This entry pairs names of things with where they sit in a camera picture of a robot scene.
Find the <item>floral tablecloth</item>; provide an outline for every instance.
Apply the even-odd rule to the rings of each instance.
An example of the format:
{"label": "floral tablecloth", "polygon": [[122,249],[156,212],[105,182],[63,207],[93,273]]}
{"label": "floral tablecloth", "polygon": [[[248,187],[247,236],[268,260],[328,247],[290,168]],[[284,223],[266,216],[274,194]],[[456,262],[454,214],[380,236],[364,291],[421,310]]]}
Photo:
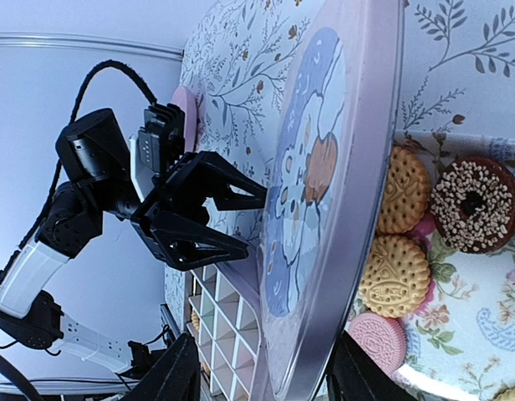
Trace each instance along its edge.
{"label": "floral tablecloth", "polygon": [[[323,3],[221,0],[208,13],[181,73],[196,95],[199,150],[268,184],[288,67]],[[515,1],[405,1],[395,137],[433,179],[455,155],[489,155],[515,173]],[[256,246],[262,214],[212,212],[210,225]],[[402,321],[409,352],[395,379],[418,399],[490,400],[515,385],[515,238],[500,254],[466,256],[443,246],[428,217],[411,236],[433,281]],[[182,327],[183,278],[167,268],[166,301]],[[357,302],[352,315],[362,311]]]}

